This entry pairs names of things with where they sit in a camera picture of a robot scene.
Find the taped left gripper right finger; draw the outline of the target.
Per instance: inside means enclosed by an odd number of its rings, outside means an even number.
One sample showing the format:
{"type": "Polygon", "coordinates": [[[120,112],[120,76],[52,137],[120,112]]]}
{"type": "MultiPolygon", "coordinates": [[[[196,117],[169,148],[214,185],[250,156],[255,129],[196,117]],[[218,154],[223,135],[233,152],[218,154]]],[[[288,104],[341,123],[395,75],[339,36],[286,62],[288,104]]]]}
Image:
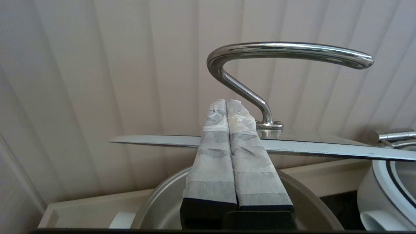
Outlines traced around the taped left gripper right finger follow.
{"type": "Polygon", "coordinates": [[[228,100],[226,108],[239,210],[294,212],[287,190],[261,144],[254,117],[238,100],[228,100]]]}

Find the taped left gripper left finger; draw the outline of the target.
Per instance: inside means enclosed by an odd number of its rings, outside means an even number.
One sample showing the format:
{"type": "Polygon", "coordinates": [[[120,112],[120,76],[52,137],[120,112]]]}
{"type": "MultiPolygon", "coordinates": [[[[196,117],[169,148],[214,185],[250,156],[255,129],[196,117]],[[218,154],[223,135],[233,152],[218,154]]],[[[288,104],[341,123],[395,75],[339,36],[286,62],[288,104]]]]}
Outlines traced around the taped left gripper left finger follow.
{"type": "Polygon", "coordinates": [[[181,226],[222,229],[224,215],[238,208],[224,99],[210,104],[201,134],[182,194],[181,226]]]}

